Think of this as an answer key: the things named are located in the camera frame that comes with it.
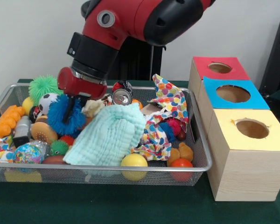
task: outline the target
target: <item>wire basket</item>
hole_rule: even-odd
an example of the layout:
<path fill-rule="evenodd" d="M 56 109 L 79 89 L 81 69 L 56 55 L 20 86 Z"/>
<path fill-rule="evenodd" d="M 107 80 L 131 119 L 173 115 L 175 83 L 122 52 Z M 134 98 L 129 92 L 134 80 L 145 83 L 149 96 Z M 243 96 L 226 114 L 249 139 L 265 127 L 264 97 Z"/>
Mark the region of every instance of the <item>wire basket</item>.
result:
<path fill-rule="evenodd" d="M 29 84 L 13 84 L 0 96 L 0 115 L 11 105 L 20 106 L 29 96 Z M 194 152 L 193 168 L 171 168 L 165 161 L 149 161 L 148 167 L 74 166 L 49 164 L 0 163 L 0 182 L 45 182 L 45 183 L 92 183 L 92 184 L 139 184 L 139 185 L 183 185 L 194 186 L 202 173 L 210 169 L 212 160 L 205 138 L 200 114 L 194 94 L 181 88 L 185 94 L 190 123 L 184 141 Z M 133 97 L 144 106 L 155 98 L 154 87 L 133 87 Z M 178 148 L 180 141 L 172 143 Z M 133 176 L 145 175 L 140 181 L 127 180 L 122 172 Z M 173 176 L 187 176 L 177 181 Z"/>

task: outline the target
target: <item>green spiky ball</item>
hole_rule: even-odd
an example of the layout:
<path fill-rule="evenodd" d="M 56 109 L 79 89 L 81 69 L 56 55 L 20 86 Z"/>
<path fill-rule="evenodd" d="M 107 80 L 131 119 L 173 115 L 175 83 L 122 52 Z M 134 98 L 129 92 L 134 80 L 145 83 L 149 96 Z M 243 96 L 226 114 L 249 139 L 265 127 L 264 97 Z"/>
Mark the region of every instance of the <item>green spiky ball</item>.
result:
<path fill-rule="evenodd" d="M 51 144 L 51 155 L 65 155 L 68 150 L 69 146 L 65 141 L 57 140 Z"/>
<path fill-rule="evenodd" d="M 35 78 L 29 85 L 29 95 L 34 106 L 37 106 L 40 98 L 47 93 L 63 94 L 63 91 L 58 89 L 57 79 L 47 75 Z"/>

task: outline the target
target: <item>red square top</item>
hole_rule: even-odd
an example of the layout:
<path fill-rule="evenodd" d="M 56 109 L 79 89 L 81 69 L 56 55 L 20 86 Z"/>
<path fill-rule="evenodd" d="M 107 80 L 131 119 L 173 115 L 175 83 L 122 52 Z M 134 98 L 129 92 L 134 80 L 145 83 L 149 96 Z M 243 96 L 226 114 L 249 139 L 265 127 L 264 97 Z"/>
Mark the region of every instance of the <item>red square top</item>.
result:
<path fill-rule="evenodd" d="M 250 80 L 236 57 L 193 57 L 200 78 Z"/>

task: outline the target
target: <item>orange block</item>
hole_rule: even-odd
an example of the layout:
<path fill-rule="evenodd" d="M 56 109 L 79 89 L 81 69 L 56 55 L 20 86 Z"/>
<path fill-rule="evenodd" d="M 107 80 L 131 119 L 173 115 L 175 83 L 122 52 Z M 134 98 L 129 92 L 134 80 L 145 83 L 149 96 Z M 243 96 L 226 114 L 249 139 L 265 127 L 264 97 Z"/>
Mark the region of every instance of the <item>orange block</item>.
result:
<path fill-rule="evenodd" d="M 0 117 L 0 138 L 8 136 L 11 130 L 15 128 L 17 121 L 25 114 L 21 106 L 10 106 Z"/>

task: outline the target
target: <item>wooden box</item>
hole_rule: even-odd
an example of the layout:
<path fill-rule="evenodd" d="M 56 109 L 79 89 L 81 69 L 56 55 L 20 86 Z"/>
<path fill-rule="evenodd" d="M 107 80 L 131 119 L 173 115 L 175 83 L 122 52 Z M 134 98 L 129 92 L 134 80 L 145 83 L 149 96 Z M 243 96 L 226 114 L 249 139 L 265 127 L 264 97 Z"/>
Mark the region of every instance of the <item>wooden box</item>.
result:
<path fill-rule="evenodd" d="M 280 123 L 270 110 L 214 109 L 208 171 L 216 201 L 274 201 L 280 190 Z"/>
<path fill-rule="evenodd" d="M 205 133 L 208 133 L 213 108 L 269 110 L 256 87 L 248 80 L 216 80 L 204 77 L 198 97 Z"/>
<path fill-rule="evenodd" d="M 203 77 L 222 80 L 250 80 L 236 57 L 193 57 L 189 86 L 198 100 Z"/>

